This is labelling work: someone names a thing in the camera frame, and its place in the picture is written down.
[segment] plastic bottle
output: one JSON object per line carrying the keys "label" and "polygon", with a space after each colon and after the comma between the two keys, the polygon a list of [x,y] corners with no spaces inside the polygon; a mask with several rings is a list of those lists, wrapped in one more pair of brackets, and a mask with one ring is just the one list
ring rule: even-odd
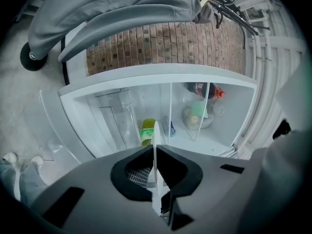
{"label": "plastic bottle", "polygon": [[[207,91],[207,83],[206,82],[188,82],[187,89],[190,92],[195,93],[205,98],[206,91]],[[225,96],[225,93],[221,88],[216,87],[214,83],[210,83],[208,99],[214,98],[215,100],[217,100],[224,96]]]}
{"label": "plastic bottle", "polygon": [[155,119],[145,119],[142,123],[141,141],[142,146],[150,145],[154,135]]}

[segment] floor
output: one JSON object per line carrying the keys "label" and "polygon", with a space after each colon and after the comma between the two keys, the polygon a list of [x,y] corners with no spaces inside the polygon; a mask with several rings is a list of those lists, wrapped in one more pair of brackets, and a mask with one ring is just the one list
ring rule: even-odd
{"label": "floor", "polygon": [[243,33],[235,22],[159,23],[110,36],[87,51],[89,75],[149,63],[193,63],[245,74]]}
{"label": "floor", "polygon": [[51,152],[38,144],[24,120],[23,110],[44,88],[63,87],[64,78],[57,56],[60,44],[50,52],[44,68],[37,72],[25,70],[20,63],[20,50],[27,42],[31,17],[13,24],[0,45],[0,157],[14,152],[25,160],[40,155],[46,168],[55,164]]}

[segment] white sneaker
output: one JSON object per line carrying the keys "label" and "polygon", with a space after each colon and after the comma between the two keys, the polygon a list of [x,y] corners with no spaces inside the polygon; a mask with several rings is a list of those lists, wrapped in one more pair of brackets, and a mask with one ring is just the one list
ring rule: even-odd
{"label": "white sneaker", "polygon": [[37,164],[38,168],[40,169],[40,167],[43,165],[43,158],[41,156],[35,156],[31,159],[30,162]]}
{"label": "white sneaker", "polygon": [[18,156],[15,153],[8,153],[5,156],[3,156],[2,160],[7,161],[13,165],[17,163]]}

